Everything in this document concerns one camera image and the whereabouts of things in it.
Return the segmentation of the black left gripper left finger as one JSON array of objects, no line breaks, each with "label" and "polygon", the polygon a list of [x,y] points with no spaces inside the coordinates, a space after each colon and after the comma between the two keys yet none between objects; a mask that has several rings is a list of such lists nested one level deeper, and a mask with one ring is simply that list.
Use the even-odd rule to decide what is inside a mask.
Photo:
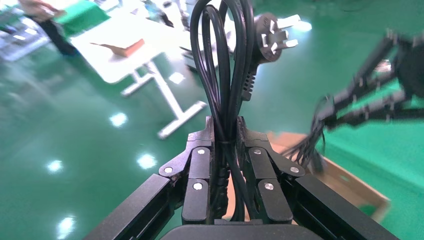
[{"label": "black left gripper left finger", "polygon": [[154,240],[175,210],[182,225],[163,240],[195,240],[195,228],[208,225],[211,215],[210,164],[215,152],[214,121],[188,135],[183,152],[160,167],[87,236],[86,240]]}]

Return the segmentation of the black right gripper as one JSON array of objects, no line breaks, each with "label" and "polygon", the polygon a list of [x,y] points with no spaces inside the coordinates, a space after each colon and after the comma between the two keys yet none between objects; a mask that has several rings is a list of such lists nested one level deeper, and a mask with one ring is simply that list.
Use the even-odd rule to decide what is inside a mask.
[{"label": "black right gripper", "polygon": [[[378,64],[393,49],[396,49],[396,53],[390,71],[373,76]],[[404,91],[397,91],[337,117],[337,112],[394,79],[398,79],[407,94],[420,99],[424,98],[424,38],[422,36],[409,38],[389,31],[367,56],[348,87],[329,98],[327,106],[317,114],[318,121],[327,128],[337,128],[340,125],[356,127],[367,121],[423,119],[423,108],[405,108],[405,104],[412,97]]]}]

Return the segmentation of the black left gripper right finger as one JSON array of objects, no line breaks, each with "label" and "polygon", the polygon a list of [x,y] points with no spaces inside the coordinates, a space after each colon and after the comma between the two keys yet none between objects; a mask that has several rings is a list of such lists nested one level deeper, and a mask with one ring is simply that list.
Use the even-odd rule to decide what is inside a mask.
[{"label": "black left gripper right finger", "polygon": [[236,149],[249,193],[250,234],[265,240],[393,240],[395,236],[321,180],[274,151],[238,117]]}]

